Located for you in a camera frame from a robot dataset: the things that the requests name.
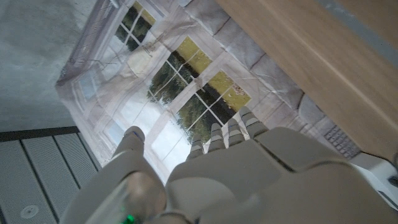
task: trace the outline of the wooden table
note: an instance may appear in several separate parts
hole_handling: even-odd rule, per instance
[[[393,160],[395,66],[317,1],[216,1],[364,152]],[[340,1],[391,47],[398,46],[397,1]]]

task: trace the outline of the wrinkled fabric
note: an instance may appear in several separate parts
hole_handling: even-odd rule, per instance
[[[251,69],[265,81],[265,85],[278,95],[290,108],[297,110],[303,91],[268,55],[261,57]]]
[[[216,34],[230,18],[214,0],[194,0],[185,10],[211,35]]]
[[[138,126],[146,135],[144,157],[165,182],[187,158],[192,133],[206,141],[213,123],[224,133],[230,118],[244,126],[236,113],[242,106],[269,128],[291,128],[333,147],[323,135],[334,124],[299,116],[300,88],[214,1],[136,3],[126,1],[94,45],[75,49],[57,85],[102,166],[125,130]],[[127,12],[138,19],[125,19]],[[87,68],[77,70],[89,50]]]

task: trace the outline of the gray panel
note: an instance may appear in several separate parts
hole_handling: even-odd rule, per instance
[[[83,135],[81,133],[78,133],[77,135],[79,136],[79,138],[82,141],[84,147],[86,148],[86,150],[88,152],[88,155],[91,157],[91,160],[94,162],[94,166],[97,168],[97,170],[102,169],[101,164],[98,162],[97,158],[93,154],[93,151],[88,146],[88,144],[87,144],[86,140],[84,139]]]
[[[338,126],[330,129],[325,138],[347,159],[352,159],[361,152],[361,149]]]
[[[38,214],[21,218],[28,205]],[[19,141],[0,142],[0,206],[7,224],[56,223]]]
[[[61,217],[78,192],[76,182],[52,137],[22,140],[55,212]]]
[[[65,156],[73,175],[83,187],[97,173],[77,134],[64,134],[54,137]]]

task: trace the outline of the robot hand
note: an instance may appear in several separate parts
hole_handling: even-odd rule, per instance
[[[247,107],[244,106],[239,111],[239,114],[242,118],[242,121],[251,139],[254,139],[257,135],[262,134],[268,130],[265,127],[265,125],[262,122],[260,122]],[[233,118],[228,121],[228,133],[229,133],[229,139],[228,139],[229,146],[239,144],[245,140],[238,122],[236,122],[236,120]],[[225,149],[223,132],[221,131],[221,127],[219,124],[213,124],[211,126],[211,140],[210,140],[208,153],[220,149]],[[191,153],[188,155],[187,161],[194,159],[198,156],[201,156],[203,154],[204,150],[201,141],[201,136],[199,134],[196,134],[193,137]]]

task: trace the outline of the window pane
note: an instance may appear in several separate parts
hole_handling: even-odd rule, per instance
[[[203,51],[199,50],[188,63],[197,73],[201,74],[211,64],[211,60]]]
[[[228,77],[225,72],[219,71],[208,84],[213,87],[219,94],[223,94],[234,81]]]
[[[142,6],[137,1],[135,1],[132,7],[134,7],[137,10],[137,12],[141,11],[142,9]]]
[[[203,99],[207,106],[211,106],[221,96],[214,88],[209,86],[209,84],[206,84],[202,90],[198,90],[197,94]]]
[[[199,100],[196,95],[193,95],[177,113],[179,117],[178,124],[181,126],[182,129],[187,131],[188,128],[205,111],[206,106]]]
[[[144,10],[141,14],[142,18],[145,19],[151,26],[153,26],[156,22],[155,18],[153,18],[148,11]]]
[[[207,111],[189,130],[189,140],[192,140],[194,134],[200,134],[202,142],[207,142],[210,139],[211,125],[214,123],[220,124],[212,113]]]
[[[198,50],[199,47],[189,37],[185,38],[181,45],[176,49],[185,61],[189,60]]]
[[[132,52],[137,49],[138,44],[132,37],[130,37],[129,40],[127,41],[127,46],[129,48],[130,52]]]
[[[127,37],[127,31],[122,26],[119,26],[115,33],[115,36],[118,37],[121,42],[124,42]]]
[[[223,99],[235,112],[239,111],[242,106],[251,100],[250,96],[237,84],[234,84],[232,88],[224,94]]]
[[[125,25],[129,30],[131,30],[132,24],[134,23],[134,20],[138,17],[138,11],[137,9],[133,6],[129,9],[127,14],[124,16],[122,23]]]
[[[174,51],[170,57],[167,59],[170,64],[176,69],[179,70],[180,67],[186,62],[185,59],[177,52]],[[192,77],[198,77],[199,73],[197,73],[188,63],[186,63],[179,71],[179,74],[188,82],[192,82]]]
[[[169,84],[155,95],[156,100],[159,100],[163,105],[171,103],[177,96],[187,87],[187,84],[176,75]]]
[[[185,59],[183,57],[181,57],[181,55],[174,51],[170,54],[169,58],[167,59],[167,61],[170,62],[170,64],[176,69],[178,70],[181,65],[183,65],[185,63]]]
[[[168,63],[164,63],[162,68],[156,73],[152,79],[149,89],[156,94],[175,74],[174,70]]]
[[[145,39],[149,29],[152,27],[144,18],[140,17],[137,21],[136,26],[132,30],[132,34],[137,38],[139,42]]]
[[[236,112],[225,103],[224,99],[217,101],[217,103],[211,107],[211,110],[224,124],[236,114]]]

